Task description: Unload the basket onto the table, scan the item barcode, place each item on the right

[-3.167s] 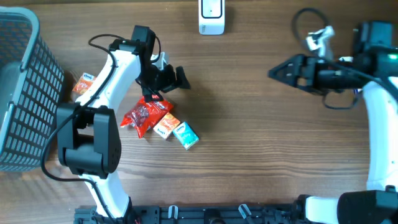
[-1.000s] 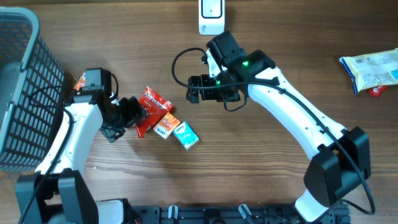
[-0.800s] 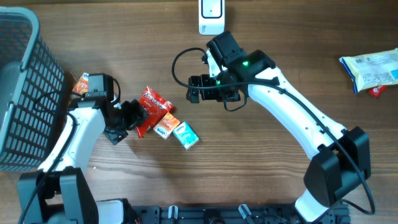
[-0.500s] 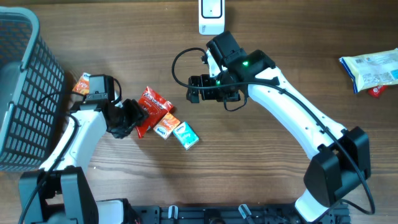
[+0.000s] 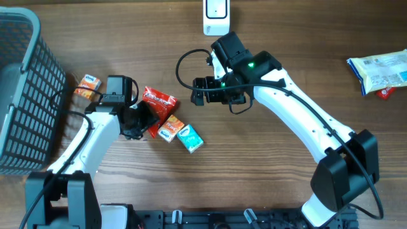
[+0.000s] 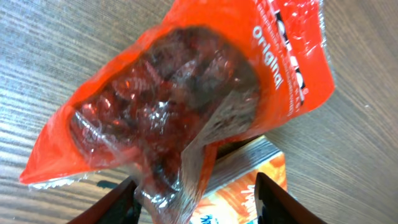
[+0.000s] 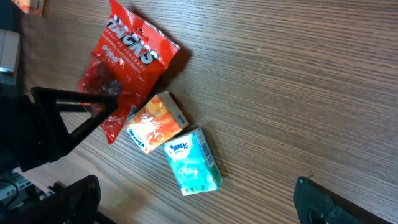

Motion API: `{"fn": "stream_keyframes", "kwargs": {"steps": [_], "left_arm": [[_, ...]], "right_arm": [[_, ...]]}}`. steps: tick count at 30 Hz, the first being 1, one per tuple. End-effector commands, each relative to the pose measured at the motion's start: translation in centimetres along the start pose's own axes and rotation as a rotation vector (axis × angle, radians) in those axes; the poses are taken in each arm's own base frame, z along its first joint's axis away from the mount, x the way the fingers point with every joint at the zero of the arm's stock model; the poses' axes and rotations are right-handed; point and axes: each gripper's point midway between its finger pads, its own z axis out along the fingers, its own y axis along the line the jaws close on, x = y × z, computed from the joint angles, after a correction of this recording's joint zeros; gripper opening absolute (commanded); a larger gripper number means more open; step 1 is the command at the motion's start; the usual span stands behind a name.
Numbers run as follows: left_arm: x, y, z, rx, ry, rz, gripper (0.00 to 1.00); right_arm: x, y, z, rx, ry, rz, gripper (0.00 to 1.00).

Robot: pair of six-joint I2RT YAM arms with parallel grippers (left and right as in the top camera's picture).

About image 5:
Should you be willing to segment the orange tissue pack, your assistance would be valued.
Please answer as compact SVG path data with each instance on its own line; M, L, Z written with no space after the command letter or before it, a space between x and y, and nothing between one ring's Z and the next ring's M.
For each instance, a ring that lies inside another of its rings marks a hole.
M92 101L102 82L95 76L86 74L80 81L74 94Z
M185 124L173 114L168 117L158 129L157 134L167 142L172 142L177 133L184 128Z

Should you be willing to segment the teal tissue pack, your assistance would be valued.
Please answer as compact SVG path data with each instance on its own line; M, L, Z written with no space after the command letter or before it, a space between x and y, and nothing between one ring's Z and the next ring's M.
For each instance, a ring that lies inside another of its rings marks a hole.
M177 133L177 137L189 151L189 153L193 153L204 144L203 139L190 124L180 130Z

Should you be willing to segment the red snack bag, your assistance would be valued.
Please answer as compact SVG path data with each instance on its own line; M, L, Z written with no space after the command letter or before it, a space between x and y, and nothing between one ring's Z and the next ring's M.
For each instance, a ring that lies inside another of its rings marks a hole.
M155 138L158 134L158 129L165 123L172 110L175 108L177 98L146 86L142 95L142 100L147 102L159 117L159 121L148 129L151 137Z

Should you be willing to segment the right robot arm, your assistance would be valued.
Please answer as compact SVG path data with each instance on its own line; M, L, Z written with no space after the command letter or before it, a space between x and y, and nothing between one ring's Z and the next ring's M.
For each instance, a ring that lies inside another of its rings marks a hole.
M320 108L293 82L282 64L266 51L253 55L234 32L217 39L208 52L214 75L193 80L197 106L220 102L229 107L258 101L275 113L302 141L317 163L312 196L302 206L313 226L325 226L352 201L375 189L379 180L378 143L368 130L355 133Z

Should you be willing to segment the cream snack pouch blue seal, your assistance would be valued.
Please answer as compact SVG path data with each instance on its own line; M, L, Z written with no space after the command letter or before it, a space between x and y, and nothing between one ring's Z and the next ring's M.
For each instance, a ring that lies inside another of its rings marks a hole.
M369 57L349 58L347 64L361 84L362 96L388 87L406 86L406 49Z

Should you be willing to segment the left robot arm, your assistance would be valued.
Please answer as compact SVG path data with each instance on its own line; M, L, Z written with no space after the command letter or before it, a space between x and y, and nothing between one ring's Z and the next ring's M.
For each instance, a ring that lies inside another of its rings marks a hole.
M21 228L142 228L131 204L99 204L93 178L119 136L139 140L158 116L138 99L137 82L110 75L107 91L84 113L83 124L60 158L25 182Z

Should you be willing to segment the red candy bar wrapper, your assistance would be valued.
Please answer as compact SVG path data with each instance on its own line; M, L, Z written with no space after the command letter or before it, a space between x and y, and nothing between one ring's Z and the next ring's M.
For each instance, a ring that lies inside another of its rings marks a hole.
M377 91L376 95L383 100L387 100L395 91L395 87L387 87Z

